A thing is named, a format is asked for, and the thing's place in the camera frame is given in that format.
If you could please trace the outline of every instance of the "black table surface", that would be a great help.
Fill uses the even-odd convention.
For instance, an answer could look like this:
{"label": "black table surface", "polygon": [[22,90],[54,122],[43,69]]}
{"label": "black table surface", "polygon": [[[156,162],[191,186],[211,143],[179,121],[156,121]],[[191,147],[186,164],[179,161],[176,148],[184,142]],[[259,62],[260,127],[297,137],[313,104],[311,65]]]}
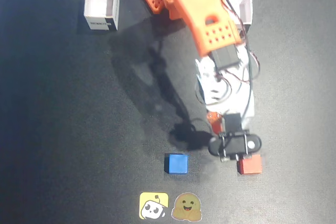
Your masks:
{"label": "black table surface", "polygon": [[[253,6],[264,171],[240,176],[204,147],[183,22],[120,0],[118,32],[99,33],[83,0],[0,0],[0,223],[147,223],[143,191],[197,194],[203,223],[334,223],[336,0]],[[189,173],[166,174],[165,153]]]}

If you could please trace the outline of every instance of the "hugging face logo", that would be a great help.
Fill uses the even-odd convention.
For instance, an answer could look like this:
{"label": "hugging face logo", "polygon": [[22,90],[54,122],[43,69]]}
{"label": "hugging face logo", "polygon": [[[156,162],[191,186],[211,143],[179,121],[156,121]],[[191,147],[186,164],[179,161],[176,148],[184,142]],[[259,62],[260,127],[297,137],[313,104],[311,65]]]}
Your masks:
{"label": "hugging face logo", "polygon": [[200,199],[192,193],[179,195],[174,204],[172,217],[175,220],[200,221],[202,219]]}
{"label": "hugging face logo", "polygon": [[166,215],[169,197],[165,193],[142,193],[140,195],[139,217],[159,219]]}

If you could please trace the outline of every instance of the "wire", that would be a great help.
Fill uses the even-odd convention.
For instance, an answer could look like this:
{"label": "wire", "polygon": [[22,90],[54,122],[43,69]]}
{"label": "wire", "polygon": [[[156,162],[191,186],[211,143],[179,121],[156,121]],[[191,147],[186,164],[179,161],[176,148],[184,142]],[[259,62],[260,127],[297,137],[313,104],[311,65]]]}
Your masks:
{"label": "wire", "polygon": [[195,96],[196,96],[197,100],[198,100],[201,104],[205,104],[206,106],[216,105],[216,104],[220,104],[220,103],[222,103],[222,102],[224,102],[224,101],[226,101],[227,99],[230,98],[230,96],[231,96],[231,94],[232,94],[232,86],[231,86],[230,82],[229,82],[225,77],[223,77],[222,75],[219,75],[219,77],[220,77],[223,81],[225,81],[226,84],[228,85],[228,87],[230,88],[230,93],[229,93],[228,97],[224,99],[224,97],[226,97],[226,95],[227,95],[227,92],[225,92],[225,93],[223,94],[223,96],[222,96],[221,98],[218,99],[217,102],[212,102],[212,103],[205,103],[205,102],[202,102],[202,101],[199,99],[198,94],[197,94],[197,84],[198,84],[198,79],[197,79],[197,80],[196,80],[196,83],[195,83]]}
{"label": "wire", "polygon": [[233,14],[238,18],[239,20],[239,23],[241,25],[241,28],[242,28],[242,31],[243,31],[243,35],[244,35],[244,38],[245,38],[245,43],[246,43],[246,50],[247,50],[247,55],[248,55],[248,76],[249,76],[249,84],[250,84],[250,90],[249,90],[249,95],[248,95],[248,100],[247,100],[247,104],[246,104],[246,107],[245,107],[245,110],[244,110],[244,113],[241,117],[241,120],[243,120],[246,116],[246,113],[247,113],[247,110],[248,110],[248,107],[250,105],[250,102],[251,102],[251,97],[252,97],[252,90],[253,90],[253,77],[252,77],[252,64],[251,64],[251,53],[250,53],[250,49],[249,49],[249,43],[248,43],[248,38],[247,38],[247,34],[246,34],[246,31],[245,31],[245,27],[244,27],[244,24],[243,24],[243,21],[241,20],[241,18],[238,16],[238,14],[236,13],[236,11],[234,10],[232,4],[230,3],[229,0],[225,0],[227,2],[227,4],[229,5],[230,7],[230,10],[233,12]]}
{"label": "wire", "polygon": [[[259,74],[260,74],[260,62],[259,62],[257,56],[256,56],[253,52],[250,52],[250,53],[251,53],[251,55],[252,55],[254,61],[256,62],[256,65],[257,65],[257,67],[258,67],[258,72],[257,72],[256,76],[252,77],[252,79],[255,80],[255,79],[259,76]],[[244,68],[243,76],[242,76],[241,78],[239,78],[238,76],[236,76],[234,73],[228,71],[227,69],[224,69],[223,71],[225,71],[225,72],[228,73],[228,74],[231,74],[233,77],[235,77],[236,79],[238,79],[240,82],[249,83],[249,80],[244,80],[244,72],[245,72],[245,69],[246,69],[246,68]]]}

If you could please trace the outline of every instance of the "white box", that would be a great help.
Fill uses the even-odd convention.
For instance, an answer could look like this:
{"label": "white box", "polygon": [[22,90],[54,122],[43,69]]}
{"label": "white box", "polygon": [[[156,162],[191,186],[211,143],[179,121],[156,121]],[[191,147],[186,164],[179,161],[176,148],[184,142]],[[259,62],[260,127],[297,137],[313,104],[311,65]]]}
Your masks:
{"label": "white box", "polygon": [[85,0],[84,17],[91,30],[118,30],[119,0]]}
{"label": "white box", "polygon": [[[252,0],[229,0],[229,1],[232,4],[232,7],[234,8],[238,16],[241,18],[245,26],[245,30],[247,32],[247,30],[252,24],[252,18],[253,18]],[[235,21],[238,30],[241,30],[242,27],[240,25],[239,20],[234,15],[232,14],[230,15],[231,18]]]}

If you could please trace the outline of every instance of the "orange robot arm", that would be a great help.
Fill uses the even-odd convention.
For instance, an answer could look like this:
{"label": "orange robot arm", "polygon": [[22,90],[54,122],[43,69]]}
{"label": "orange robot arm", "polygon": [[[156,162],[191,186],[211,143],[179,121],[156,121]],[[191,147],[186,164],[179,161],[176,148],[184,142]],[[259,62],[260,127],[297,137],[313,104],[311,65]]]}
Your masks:
{"label": "orange robot arm", "polygon": [[171,19],[182,18],[190,28],[201,57],[232,44],[240,44],[237,27],[222,0],[146,0],[153,13],[166,7]]}

